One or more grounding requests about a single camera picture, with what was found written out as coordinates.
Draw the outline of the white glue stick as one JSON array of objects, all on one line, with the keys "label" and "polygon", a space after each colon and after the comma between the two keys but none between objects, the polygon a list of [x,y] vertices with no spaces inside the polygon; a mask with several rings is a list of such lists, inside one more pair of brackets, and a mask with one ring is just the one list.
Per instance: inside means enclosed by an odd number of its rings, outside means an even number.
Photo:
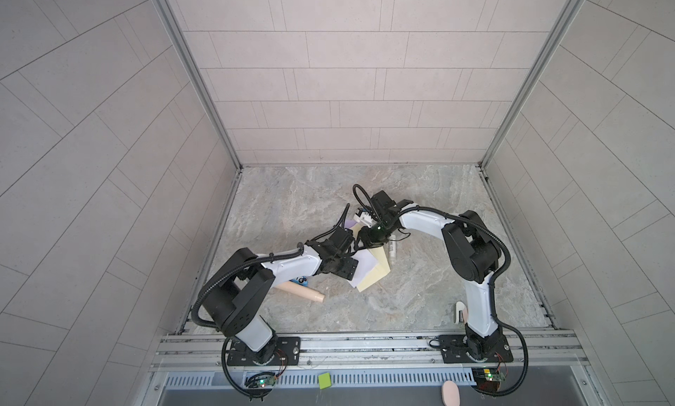
[{"label": "white glue stick", "polygon": [[397,240],[395,238],[388,241],[388,258],[390,263],[394,263],[397,258]]}]

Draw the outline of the yellow envelope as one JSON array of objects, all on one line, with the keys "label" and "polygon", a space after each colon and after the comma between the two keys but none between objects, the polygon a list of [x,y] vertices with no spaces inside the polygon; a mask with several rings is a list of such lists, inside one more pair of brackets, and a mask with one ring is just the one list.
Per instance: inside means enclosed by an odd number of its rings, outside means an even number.
[{"label": "yellow envelope", "polygon": [[377,263],[360,284],[358,284],[357,289],[359,292],[364,292],[367,288],[370,288],[390,273],[390,262],[388,261],[385,248],[378,247],[370,249],[369,252],[377,260]]}]

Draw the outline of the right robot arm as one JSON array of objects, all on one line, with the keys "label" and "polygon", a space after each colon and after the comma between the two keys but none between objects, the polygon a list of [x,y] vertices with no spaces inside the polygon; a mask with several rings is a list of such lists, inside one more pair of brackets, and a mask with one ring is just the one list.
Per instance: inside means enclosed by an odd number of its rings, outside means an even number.
[{"label": "right robot arm", "polygon": [[360,202],[355,219],[363,225],[357,241],[365,248],[383,246],[398,230],[415,230],[443,241],[452,268],[464,280],[468,307],[464,345],[469,358],[487,360],[506,344],[507,326],[497,317],[495,280],[508,270],[511,254],[477,212],[449,214],[407,199],[397,203],[379,191],[368,202]]}]

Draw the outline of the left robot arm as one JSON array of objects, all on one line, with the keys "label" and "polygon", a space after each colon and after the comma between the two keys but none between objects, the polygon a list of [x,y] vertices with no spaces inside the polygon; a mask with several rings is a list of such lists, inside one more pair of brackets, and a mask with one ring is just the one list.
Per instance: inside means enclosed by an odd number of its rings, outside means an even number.
[{"label": "left robot arm", "polygon": [[260,256],[237,250],[200,289],[191,320],[200,327],[233,337],[265,364],[277,350],[278,336],[258,311],[269,291],[298,277],[334,274],[353,278],[353,231],[337,227],[300,243],[286,253]]}]

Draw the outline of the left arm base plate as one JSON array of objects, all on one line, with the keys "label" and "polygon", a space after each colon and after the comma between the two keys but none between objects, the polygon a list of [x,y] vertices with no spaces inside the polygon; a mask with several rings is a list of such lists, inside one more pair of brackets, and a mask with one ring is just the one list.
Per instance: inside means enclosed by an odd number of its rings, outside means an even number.
[{"label": "left arm base plate", "polygon": [[302,339],[274,336],[260,351],[253,351],[234,337],[226,350],[229,367],[297,366]]}]

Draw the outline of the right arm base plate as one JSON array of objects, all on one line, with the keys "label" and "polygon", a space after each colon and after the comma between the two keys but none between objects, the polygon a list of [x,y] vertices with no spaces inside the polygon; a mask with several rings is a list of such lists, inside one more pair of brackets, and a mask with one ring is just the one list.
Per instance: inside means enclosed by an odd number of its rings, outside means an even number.
[{"label": "right arm base plate", "polygon": [[490,337],[441,335],[437,347],[445,364],[513,362],[513,352],[504,335]]}]

